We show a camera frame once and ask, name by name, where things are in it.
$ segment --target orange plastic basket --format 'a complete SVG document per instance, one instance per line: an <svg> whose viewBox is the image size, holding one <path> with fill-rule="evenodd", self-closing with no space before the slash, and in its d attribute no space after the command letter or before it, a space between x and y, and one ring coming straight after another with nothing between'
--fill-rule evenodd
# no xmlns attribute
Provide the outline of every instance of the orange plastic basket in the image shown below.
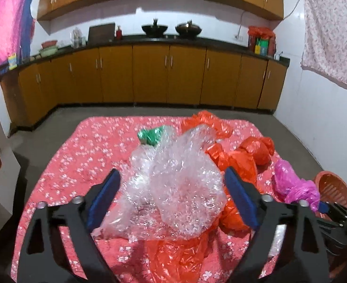
<svg viewBox="0 0 347 283"><path fill-rule="evenodd" d="M321 171L315 177L315 184L320 192L321 201L337 202L347 208L347 185L338 175L330 171Z"/></svg>

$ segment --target metal screw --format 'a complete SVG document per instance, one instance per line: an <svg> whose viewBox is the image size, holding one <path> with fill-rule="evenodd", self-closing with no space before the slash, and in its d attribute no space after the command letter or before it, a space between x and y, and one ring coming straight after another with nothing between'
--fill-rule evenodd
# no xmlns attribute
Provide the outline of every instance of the metal screw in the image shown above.
<svg viewBox="0 0 347 283"><path fill-rule="evenodd" d="M38 209L44 209L48 206L48 203L46 203L45 201L40 201L39 203L37 203L37 208Z"/></svg>
<svg viewBox="0 0 347 283"><path fill-rule="evenodd" d="M304 208L308 207L310 204L306 200L299 200L299 205L303 206Z"/></svg>
<svg viewBox="0 0 347 283"><path fill-rule="evenodd" d="M74 204L81 204L84 201L84 198L82 196L76 196L71 200Z"/></svg>
<svg viewBox="0 0 347 283"><path fill-rule="evenodd" d="M264 202L272 202L272 201L273 201L273 198L272 198L271 195L263 195L263 196L262 196L262 200L263 200Z"/></svg>

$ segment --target red bottle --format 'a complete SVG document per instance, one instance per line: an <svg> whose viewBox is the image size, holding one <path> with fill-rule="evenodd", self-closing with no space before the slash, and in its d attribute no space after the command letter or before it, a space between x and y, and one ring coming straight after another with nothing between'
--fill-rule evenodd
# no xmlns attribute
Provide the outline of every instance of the red bottle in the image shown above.
<svg viewBox="0 0 347 283"><path fill-rule="evenodd" d="M122 39L122 31L121 31L121 27L119 25L117 26L116 39L117 40L121 40Z"/></svg>

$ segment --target pink plastic bag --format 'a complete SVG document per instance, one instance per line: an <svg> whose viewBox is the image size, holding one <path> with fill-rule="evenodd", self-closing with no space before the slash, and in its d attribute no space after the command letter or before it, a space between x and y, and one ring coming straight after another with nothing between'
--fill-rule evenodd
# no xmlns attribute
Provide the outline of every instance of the pink plastic bag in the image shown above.
<svg viewBox="0 0 347 283"><path fill-rule="evenodd" d="M285 203L306 200L312 211L318 210L320 193L312 181L299 179L288 161L280 159L274 166L275 190L285 198Z"/></svg>

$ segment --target green plastic bag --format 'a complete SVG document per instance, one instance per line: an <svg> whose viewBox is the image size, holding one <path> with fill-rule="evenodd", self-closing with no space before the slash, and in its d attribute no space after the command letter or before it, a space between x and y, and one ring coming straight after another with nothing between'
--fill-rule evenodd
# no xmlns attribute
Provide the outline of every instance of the green plastic bag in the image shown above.
<svg viewBox="0 0 347 283"><path fill-rule="evenodd" d="M138 139L141 144L148 144L155 147L161 140L164 125L151 130L142 129L138 132Z"/></svg>

